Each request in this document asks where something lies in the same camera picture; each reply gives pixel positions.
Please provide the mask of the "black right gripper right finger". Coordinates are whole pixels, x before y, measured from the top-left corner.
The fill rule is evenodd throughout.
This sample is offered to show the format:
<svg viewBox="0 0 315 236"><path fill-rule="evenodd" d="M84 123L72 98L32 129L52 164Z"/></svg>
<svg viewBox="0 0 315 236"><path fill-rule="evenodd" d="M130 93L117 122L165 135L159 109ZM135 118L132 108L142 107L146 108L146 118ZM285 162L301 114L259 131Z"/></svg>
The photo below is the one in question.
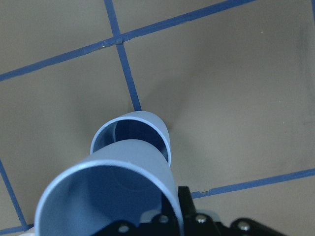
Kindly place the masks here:
<svg viewBox="0 0 315 236"><path fill-rule="evenodd" d="M284 236L285 234L250 218L238 218L230 226L215 221L205 213L197 212L190 189L178 187L178 198L186 236Z"/></svg>

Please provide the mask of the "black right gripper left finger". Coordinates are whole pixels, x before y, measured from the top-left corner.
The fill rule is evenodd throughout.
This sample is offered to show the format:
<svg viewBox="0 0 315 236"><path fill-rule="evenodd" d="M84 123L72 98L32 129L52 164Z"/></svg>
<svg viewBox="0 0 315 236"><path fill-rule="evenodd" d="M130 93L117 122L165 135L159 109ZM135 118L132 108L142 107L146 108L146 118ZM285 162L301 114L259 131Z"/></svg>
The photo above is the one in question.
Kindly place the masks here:
<svg viewBox="0 0 315 236"><path fill-rule="evenodd" d="M178 236L180 229L174 210L167 197L161 195L161 213L138 226L126 220L115 221L96 233L95 236Z"/></svg>

